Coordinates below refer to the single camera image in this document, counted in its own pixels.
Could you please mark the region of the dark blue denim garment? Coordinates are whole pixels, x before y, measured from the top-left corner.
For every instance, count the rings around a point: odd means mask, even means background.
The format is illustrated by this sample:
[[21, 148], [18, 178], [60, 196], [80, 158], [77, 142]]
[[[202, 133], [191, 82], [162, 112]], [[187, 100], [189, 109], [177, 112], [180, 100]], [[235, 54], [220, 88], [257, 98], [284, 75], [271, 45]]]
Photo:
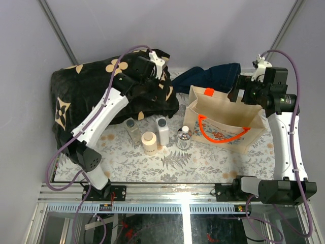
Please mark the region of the dark blue denim garment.
[[240, 73], [241, 65], [239, 63], [217, 65], [207, 70], [193, 67], [173, 79], [172, 86], [176, 93], [189, 94], [191, 85], [228, 93]]

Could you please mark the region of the beige canvas bag orange handles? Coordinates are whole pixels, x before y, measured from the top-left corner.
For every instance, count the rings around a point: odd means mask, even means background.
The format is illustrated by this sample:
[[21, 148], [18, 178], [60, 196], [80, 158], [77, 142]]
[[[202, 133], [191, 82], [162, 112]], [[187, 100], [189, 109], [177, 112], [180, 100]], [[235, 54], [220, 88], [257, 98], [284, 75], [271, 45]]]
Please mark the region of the beige canvas bag orange handles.
[[192, 140], [246, 154], [266, 131], [259, 105], [231, 102], [226, 93], [191, 86], [183, 124]]

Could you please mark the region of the black floral pattern pillow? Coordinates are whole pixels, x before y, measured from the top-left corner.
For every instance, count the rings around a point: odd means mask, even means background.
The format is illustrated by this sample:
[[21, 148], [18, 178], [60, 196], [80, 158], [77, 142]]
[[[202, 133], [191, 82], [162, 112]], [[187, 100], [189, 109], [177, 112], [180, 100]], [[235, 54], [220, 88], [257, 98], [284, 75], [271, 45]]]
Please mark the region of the black floral pattern pillow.
[[[122, 59], [123, 61], [132, 59], [136, 54], [148, 57], [149, 52], [148, 49], [136, 50]], [[115, 58], [117, 57], [71, 66], [52, 74], [50, 81], [54, 116], [52, 131], [55, 134], [58, 148], [71, 139], [71, 131], [83, 122], [103, 96], [109, 85], [109, 75], [105, 72], [105, 67]], [[179, 103], [167, 66], [164, 68], [163, 78], [168, 84], [168, 95], [165, 102], [135, 99], [129, 102], [111, 123], [113, 125], [120, 124], [130, 117], [142, 120], [152, 115], [171, 118], [179, 110]]]

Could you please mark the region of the floral patterned tablecloth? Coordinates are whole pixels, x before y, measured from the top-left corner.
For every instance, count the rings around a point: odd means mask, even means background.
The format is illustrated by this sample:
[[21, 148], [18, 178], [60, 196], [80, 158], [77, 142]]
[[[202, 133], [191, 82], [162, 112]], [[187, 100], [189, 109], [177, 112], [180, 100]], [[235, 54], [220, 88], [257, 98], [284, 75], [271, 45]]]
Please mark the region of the floral patterned tablecloth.
[[178, 94], [178, 112], [167, 120], [169, 143], [147, 155], [142, 145], [134, 145], [124, 124], [108, 126], [97, 140], [95, 150], [102, 156], [101, 167], [111, 181], [126, 182], [231, 182], [237, 175], [271, 179], [274, 145], [270, 129], [239, 154], [215, 145], [192, 141], [181, 150], [176, 132], [183, 124], [188, 95]]

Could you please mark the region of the clear square bottle grey cap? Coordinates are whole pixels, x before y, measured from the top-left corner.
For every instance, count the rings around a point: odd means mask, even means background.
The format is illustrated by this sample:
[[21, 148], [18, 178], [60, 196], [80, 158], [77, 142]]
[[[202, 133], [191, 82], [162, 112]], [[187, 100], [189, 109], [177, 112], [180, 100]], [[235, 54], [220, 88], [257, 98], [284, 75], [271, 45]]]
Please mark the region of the clear square bottle grey cap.
[[135, 121], [129, 118], [125, 121], [125, 126], [134, 145], [139, 145], [141, 143], [141, 132]]

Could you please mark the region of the beige round bottle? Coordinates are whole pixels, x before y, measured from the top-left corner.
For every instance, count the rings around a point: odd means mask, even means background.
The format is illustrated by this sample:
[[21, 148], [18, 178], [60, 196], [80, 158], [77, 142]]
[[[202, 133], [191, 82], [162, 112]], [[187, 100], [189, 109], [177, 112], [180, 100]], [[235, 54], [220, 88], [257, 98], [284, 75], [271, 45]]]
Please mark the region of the beige round bottle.
[[157, 137], [153, 132], [145, 132], [141, 141], [145, 154], [152, 156], [157, 153]]

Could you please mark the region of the aluminium mounting rail frame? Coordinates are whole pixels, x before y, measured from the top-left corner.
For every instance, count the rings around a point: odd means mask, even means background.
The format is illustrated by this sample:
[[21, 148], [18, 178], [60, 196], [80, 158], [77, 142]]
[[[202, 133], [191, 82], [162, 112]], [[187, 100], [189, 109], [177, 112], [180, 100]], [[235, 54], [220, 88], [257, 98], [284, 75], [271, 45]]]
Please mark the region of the aluminium mounting rail frame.
[[[226, 189], [230, 184], [168, 184], [114, 182], [116, 190], [111, 212], [116, 214], [178, 214], [187, 209], [191, 214], [248, 215], [248, 210], [239, 210], [248, 201], [247, 197], [229, 197]], [[75, 182], [63, 191], [53, 191], [42, 184], [36, 209], [29, 225], [24, 243], [40, 243], [41, 232], [49, 212], [98, 214], [107, 213], [109, 200], [82, 201], [88, 183]]]

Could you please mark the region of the white rectangular lotion bottle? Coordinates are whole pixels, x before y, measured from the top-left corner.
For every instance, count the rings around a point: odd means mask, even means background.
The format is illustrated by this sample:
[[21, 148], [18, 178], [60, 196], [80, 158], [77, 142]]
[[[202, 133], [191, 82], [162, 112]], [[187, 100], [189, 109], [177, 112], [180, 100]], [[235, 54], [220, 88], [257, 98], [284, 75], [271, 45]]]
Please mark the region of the white rectangular lotion bottle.
[[159, 134], [159, 142], [161, 146], [165, 146], [169, 143], [169, 127], [165, 117], [159, 117], [156, 119], [156, 125]]

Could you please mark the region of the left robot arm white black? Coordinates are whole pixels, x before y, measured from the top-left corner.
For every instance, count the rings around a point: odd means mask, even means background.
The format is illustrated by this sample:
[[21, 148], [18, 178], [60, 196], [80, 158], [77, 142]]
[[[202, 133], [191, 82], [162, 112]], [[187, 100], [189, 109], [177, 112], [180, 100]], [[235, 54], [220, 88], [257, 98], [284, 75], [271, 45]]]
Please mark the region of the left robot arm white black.
[[111, 60], [105, 67], [109, 75], [108, 88], [90, 114], [71, 131], [72, 142], [67, 155], [83, 170], [99, 200], [107, 200], [112, 191], [100, 165], [102, 156], [94, 147], [105, 128], [131, 100], [141, 96], [151, 100], [157, 97], [163, 89], [161, 79], [166, 62], [167, 58], [159, 57], [154, 51], [149, 52], [148, 57], [136, 54], [126, 61], [122, 58]]

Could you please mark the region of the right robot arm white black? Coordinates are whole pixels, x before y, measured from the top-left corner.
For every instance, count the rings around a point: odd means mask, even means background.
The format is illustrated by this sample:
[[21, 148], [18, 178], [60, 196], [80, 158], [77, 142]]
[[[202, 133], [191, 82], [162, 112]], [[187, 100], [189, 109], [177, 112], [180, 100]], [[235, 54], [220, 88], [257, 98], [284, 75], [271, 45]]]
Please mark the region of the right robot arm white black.
[[260, 105], [265, 111], [274, 144], [275, 168], [272, 180], [254, 176], [238, 176], [232, 196], [244, 200], [255, 195], [262, 203], [300, 205], [317, 192], [315, 182], [308, 180], [299, 143], [299, 114], [294, 111], [297, 96], [287, 93], [286, 68], [267, 67], [257, 77], [239, 75], [228, 94], [235, 102], [239, 91], [244, 91], [242, 102]]

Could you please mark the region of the clear round bottle white cap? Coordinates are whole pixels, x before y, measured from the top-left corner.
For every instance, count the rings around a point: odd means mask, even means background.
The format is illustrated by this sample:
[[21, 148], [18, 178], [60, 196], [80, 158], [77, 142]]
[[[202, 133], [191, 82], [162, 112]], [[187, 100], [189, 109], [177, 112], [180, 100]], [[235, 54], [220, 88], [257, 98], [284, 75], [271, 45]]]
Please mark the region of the clear round bottle white cap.
[[188, 126], [181, 127], [176, 134], [176, 145], [179, 149], [185, 150], [191, 144], [191, 131]]

